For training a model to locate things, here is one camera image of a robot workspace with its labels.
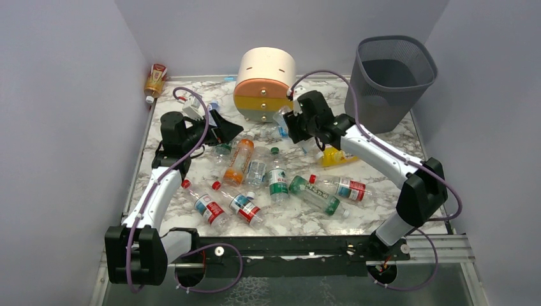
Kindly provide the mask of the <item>clear bottle dark green label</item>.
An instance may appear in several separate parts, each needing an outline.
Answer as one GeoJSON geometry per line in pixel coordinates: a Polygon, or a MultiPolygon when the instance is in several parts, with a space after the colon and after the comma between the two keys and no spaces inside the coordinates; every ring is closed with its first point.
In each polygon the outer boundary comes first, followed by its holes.
{"type": "Polygon", "coordinates": [[[230,164],[232,146],[230,143],[222,143],[215,146],[212,153],[211,177],[220,179],[230,164]]]}

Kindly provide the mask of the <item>orange drink bottle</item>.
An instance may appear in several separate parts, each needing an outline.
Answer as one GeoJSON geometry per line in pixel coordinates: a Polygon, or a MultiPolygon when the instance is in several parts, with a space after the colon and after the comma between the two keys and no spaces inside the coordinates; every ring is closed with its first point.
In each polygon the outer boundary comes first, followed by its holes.
{"type": "Polygon", "coordinates": [[[248,163],[255,148],[254,138],[255,134],[248,132],[238,141],[230,164],[223,175],[223,181],[226,184],[235,187],[242,184],[248,163]]]}

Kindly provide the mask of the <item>amber tea bottle red label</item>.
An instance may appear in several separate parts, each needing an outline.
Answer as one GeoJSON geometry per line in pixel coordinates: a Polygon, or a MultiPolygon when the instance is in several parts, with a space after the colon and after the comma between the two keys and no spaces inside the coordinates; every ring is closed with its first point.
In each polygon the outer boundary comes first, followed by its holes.
{"type": "Polygon", "coordinates": [[[145,101],[153,104],[161,96],[167,79],[167,67],[162,64],[153,64],[144,86],[145,101]]]}

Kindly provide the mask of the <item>clear bottle white blue cap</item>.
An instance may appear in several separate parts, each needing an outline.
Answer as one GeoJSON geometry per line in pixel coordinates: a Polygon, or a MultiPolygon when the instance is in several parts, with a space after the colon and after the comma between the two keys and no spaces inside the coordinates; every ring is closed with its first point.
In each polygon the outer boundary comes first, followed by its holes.
{"type": "Polygon", "coordinates": [[[314,138],[310,138],[308,140],[301,140],[297,143],[297,145],[301,148],[304,155],[315,155],[317,152],[320,151],[314,138]]]}

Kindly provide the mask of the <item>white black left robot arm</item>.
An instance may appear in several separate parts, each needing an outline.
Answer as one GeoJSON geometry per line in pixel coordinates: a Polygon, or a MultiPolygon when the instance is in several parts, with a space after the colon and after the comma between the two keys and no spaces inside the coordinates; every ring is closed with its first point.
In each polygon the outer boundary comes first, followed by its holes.
{"type": "Polygon", "coordinates": [[[226,144],[243,131],[212,110],[207,116],[191,119],[181,112],[167,112],[160,118],[161,137],[152,160],[152,172],[136,207],[119,226],[105,233],[108,277],[114,284],[160,285],[167,267],[194,249],[194,229],[173,229],[160,237],[165,212],[188,174],[191,154],[199,146],[226,144]]]}

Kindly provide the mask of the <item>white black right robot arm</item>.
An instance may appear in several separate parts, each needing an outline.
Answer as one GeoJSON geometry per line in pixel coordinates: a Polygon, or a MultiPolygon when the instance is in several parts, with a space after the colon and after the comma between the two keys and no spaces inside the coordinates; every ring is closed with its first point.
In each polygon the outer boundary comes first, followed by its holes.
{"type": "Polygon", "coordinates": [[[421,227],[448,200],[443,166],[435,158],[422,161],[359,129],[345,113],[334,115],[321,92],[309,91],[295,102],[297,111],[283,114],[294,143],[317,138],[359,157],[384,174],[401,192],[395,212],[373,233],[377,246],[392,247],[421,227]]]}

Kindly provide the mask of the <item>grey mesh waste bin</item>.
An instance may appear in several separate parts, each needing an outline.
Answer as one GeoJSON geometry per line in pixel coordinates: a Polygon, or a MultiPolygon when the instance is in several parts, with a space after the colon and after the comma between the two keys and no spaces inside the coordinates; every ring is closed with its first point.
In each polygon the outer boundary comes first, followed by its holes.
{"type": "Polygon", "coordinates": [[[438,69],[425,45],[402,35],[362,40],[355,54],[345,112],[382,134],[394,130],[425,91],[438,69]]]}

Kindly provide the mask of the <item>clear bottle purple label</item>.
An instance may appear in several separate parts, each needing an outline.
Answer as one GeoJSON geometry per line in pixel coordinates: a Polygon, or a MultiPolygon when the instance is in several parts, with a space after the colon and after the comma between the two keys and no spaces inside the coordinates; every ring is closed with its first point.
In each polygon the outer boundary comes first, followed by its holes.
{"type": "Polygon", "coordinates": [[[209,111],[211,110],[215,110],[217,112],[220,111],[220,104],[217,100],[212,100],[208,105],[207,105],[209,111]]]}

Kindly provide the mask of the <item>yellow juice bottle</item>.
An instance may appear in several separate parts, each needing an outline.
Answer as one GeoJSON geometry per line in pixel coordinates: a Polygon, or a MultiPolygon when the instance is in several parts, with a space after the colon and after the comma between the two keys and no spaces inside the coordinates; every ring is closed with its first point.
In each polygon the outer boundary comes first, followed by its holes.
{"type": "Polygon", "coordinates": [[[327,146],[315,156],[315,160],[321,167],[339,166],[342,164],[358,161],[359,158],[334,147],[327,146]]]}

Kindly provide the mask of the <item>crushed clear bottle blue text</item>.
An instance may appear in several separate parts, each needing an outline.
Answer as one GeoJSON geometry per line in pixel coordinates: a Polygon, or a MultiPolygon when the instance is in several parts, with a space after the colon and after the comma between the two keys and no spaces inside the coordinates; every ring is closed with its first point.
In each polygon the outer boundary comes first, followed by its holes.
{"type": "Polygon", "coordinates": [[[244,182],[248,186],[255,189],[262,187],[270,154],[270,149],[267,147],[255,147],[244,178],[244,182]]]}

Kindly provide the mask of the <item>cream pastel drawer cabinet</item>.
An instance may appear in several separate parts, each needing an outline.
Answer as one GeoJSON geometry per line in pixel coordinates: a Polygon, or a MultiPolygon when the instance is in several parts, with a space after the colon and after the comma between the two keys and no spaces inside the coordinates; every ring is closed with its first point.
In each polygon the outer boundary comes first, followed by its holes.
{"type": "Polygon", "coordinates": [[[293,107],[287,92],[295,81],[295,60],[288,52],[273,47],[252,48],[241,59],[234,105],[247,120],[271,122],[282,107],[293,107]]]}

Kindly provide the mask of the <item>clear bottle green white label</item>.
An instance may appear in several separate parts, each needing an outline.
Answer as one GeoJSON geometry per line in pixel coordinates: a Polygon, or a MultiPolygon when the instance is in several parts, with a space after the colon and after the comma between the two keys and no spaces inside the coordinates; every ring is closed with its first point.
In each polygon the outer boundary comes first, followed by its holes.
{"type": "Polygon", "coordinates": [[[288,180],[286,177],[286,168],[283,163],[275,159],[271,163],[271,169],[268,172],[269,196],[275,203],[286,201],[288,194],[288,180]]]}

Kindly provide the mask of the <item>red cap bottle middle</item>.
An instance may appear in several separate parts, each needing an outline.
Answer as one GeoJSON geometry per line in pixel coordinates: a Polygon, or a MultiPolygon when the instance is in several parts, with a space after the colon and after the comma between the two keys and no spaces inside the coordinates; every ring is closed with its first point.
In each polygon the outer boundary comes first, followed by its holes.
{"type": "Polygon", "coordinates": [[[234,215],[243,219],[253,228],[263,225],[263,212],[245,194],[238,189],[215,181],[211,185],[221,204],[224,204],[234,215]]]}

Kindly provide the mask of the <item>red cap bottle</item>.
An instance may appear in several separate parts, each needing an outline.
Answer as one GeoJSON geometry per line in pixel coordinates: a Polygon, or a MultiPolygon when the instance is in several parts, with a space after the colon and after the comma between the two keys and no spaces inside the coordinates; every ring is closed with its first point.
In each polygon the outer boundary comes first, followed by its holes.
{"type": "Polygon", "coordinates": [[[374,194],[365,183],[344,176],[312,174],[308,181],[329,194],[355,202],[361,202],[374,194]]]}
{"type": "Polygon", "coordinates": [[[225,210],[217,203],[206,187],[196,186],[190,180],[185,179],[181,187],[193,200],[194,209],[204,218],[214,231],[222,233],[230,220],[225,210]]]}
{"type": "Polygon", "coordinates": [[[245,194],[238,189],[215,181],[211,185],[221,204],[224,204],[234,215],[243,219],[253,228],[263,225],[263,212],[245,194]]]}

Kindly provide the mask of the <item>red cap bottle left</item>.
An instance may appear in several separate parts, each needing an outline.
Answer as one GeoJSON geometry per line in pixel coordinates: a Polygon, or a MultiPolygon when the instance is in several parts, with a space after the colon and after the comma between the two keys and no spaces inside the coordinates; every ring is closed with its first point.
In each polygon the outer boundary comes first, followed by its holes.
{"type": "Polygon", "coordinates": [[[196,186],[190,180],[185,179],[181,187],[193,200],[194,209],[204,218],[214,231],[222,233],[230,220],[225,210],[217,203],[206,187],[196,186]]]}

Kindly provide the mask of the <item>red cap bottle right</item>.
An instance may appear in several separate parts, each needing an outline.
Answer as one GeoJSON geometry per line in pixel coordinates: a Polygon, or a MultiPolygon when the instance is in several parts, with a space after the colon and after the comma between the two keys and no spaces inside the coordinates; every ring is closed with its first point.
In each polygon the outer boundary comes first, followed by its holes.
{"type": "Polygon", "coordinates": [[[308,181],[329,194],[355,202],[361,202],[374,194],[365,183],[344,176],[312,174],[308,181]]]}

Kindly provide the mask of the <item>green tinted bottle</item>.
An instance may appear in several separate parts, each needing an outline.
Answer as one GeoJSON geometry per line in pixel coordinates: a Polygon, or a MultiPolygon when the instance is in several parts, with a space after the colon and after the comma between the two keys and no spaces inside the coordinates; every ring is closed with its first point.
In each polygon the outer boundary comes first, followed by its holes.
{"type": "Polygon", "coordinates": [[[299,175],[296,175],[292,179],[288,190],[290,194],[312,206],[318,207],[328,216],[341,219],[346,219],[350,216],[350,211],[344,208],[341,200],[299,175]]]}

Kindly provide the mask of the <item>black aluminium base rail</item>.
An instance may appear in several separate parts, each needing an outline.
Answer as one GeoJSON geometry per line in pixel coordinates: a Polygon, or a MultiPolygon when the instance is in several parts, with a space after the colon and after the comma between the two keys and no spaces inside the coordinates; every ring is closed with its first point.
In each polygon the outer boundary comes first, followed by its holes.
{"type": "Polygon", "coordinates": [[[411,235],[389,248],[377,248],[369,235],[289,237],[203,237],[195,229],[113,226],[105,234],[111,282],[160,285],[171,268],[192,278],[365,277],[389,284],[401,264],[472,263],[464,235],[411,235]]]}

